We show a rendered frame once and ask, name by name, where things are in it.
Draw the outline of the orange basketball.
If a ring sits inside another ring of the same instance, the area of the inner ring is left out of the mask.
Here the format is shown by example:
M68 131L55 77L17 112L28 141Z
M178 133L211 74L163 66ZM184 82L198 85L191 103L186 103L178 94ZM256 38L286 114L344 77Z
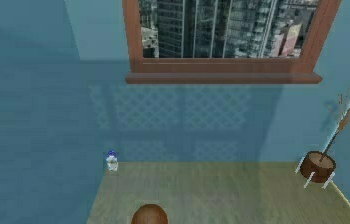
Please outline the orange basketball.
M168 224L168 217L157 204L144 204L133 214L131 224Z

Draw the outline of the brown framed window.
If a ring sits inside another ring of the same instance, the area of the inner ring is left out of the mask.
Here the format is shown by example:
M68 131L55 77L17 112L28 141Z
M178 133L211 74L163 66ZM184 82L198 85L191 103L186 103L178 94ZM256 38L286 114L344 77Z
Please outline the brown framed window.
M318 84L314 72L342 0L320 0L298 58L145 58L137 0L122 0L130 72L128 84Z

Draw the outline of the white bottle with blue cap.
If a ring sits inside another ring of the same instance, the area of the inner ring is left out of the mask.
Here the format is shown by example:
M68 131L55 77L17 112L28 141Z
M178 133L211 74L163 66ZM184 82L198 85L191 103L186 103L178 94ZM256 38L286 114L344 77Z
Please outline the white bottle with blue cap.
M109 150L106 154L106 162L109 171L118 170L118 158L113 150Z

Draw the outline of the brown potted dry plant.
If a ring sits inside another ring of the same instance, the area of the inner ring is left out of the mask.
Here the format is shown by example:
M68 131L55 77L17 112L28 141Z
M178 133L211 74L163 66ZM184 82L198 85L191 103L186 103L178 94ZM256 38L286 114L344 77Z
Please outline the brown potted dry plant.
M336 121L336 128L329 142L323 151L307 152L295 168L295 172L300 173L306 179L304 188L310 183L320 183L325 189L335 176L337 165L336 161L329 155L329 151L340 132L350 125L350 93L340 94L337 110L329 108L329 111Z

